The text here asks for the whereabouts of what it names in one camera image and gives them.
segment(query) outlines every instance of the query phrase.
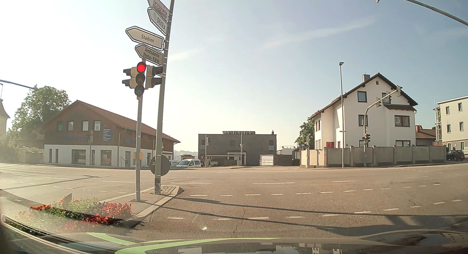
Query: white van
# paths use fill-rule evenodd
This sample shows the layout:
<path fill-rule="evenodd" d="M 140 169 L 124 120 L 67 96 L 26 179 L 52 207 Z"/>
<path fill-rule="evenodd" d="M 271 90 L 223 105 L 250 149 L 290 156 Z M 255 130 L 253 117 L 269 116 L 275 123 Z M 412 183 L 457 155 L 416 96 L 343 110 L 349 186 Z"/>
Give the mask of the white van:
<path fill-rule="evenodd" d="M 201 167 L 202 164 L 198 159 L 184 159 L 180 161 L 175 167 Z"/>

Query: parked car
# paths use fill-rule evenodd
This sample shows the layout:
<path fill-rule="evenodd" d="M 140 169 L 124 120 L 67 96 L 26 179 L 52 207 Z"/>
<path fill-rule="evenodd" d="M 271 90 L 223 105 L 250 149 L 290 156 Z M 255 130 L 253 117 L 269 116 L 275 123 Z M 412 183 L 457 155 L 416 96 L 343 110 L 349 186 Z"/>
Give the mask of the parked car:
<path fill-rule="evenodd" d="M 463 161 L 465 160 L 465 154 L 462 150 L 451 150 L 447 153 L 447 160 Z"/>
<path fill-rule="evenodd" d="M 201 167 L 202 164 L 198 159 L 184 159 L 180 161 L 175 167 Z"/>

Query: street lamp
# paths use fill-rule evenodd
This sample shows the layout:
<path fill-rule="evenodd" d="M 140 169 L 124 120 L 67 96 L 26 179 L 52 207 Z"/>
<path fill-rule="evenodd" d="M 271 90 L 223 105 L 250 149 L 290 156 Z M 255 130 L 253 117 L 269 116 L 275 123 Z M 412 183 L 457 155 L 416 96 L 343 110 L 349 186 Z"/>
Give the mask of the street lamp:
<path fill-rule="evenodd" d="M 341 145 L 341 167 L 344 168 L 344 133 L 346 132 L 344 130 L 344 105 L 343 105 L 343 78 L 341 76 L 341 65 L 343 65 L 344 62 L 340 62 L 340 83 L 341 83 L 341 121 L 342 121 L 342 128 L 340 132 L 342 133 L 342 145 Z"/>

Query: red tile roof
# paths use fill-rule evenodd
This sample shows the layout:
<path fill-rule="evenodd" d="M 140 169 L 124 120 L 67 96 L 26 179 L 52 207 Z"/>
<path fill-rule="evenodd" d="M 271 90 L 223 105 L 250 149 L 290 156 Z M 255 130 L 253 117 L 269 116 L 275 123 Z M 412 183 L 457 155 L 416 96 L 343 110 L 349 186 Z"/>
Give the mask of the red tile roof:
<path fill-rule="evenodd" d="M 107 119 L 110 119 L 115 124 L 117 124 L 117 125 L 119 125 L 121 127 L 129 128 L 129 129 L 132 129 L 132 130 L 135 130 L 135 131 L 137 130 L 137 121 L 136 120 L 132 120 L 132 119 L 129 119 L 129 118 L 124 117 L 122 115 L 119 115 L 117 113 L 113 113 L 113 112 L 104 110 L 102 108 L 93 106 L 93 105 L 88 104 L 86 102 L 83 102 L 81 100 L 76 100 L 75 102 L 78 102 L 78 103 L 81 103 L 81 104 L 85 105 L 89 109 L 101 114 L 102 116 L 106 117 Z M 146 125 L 144 123 L 141 124 L 141 132 L 156 136 L 156 129 L 152 128 L 152 127 L 150 127 L 150 126 L 148 126 L 148 125 Z M 180 143 L 179 140 L 177 140 L 175 138 L 172 138 L 171 136 L 169 136 L 167 134 L 162 133 L 162 137 L 164 139 L 173 140 L 175 143 Z"/>

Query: flower bed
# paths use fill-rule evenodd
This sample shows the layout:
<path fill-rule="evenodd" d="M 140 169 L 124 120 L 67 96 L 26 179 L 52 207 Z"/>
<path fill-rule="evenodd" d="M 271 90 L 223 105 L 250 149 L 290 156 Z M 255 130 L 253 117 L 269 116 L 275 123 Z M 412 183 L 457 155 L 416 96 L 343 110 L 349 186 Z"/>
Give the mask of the flower bed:
<path fill-rule="evenodd" d="M 68 202 L 66 209 L 64 209 L 64 200 L 65 197 L 51 205 L 43 204 L 29 208 L 72 219 L 70 223 L 65 225 L 65 229 L 76 227 L 78 222 L 110 225 L 132 214 L 132 204 L 128 203 L 100 203 L 96 198 L 74 199 Z"/>

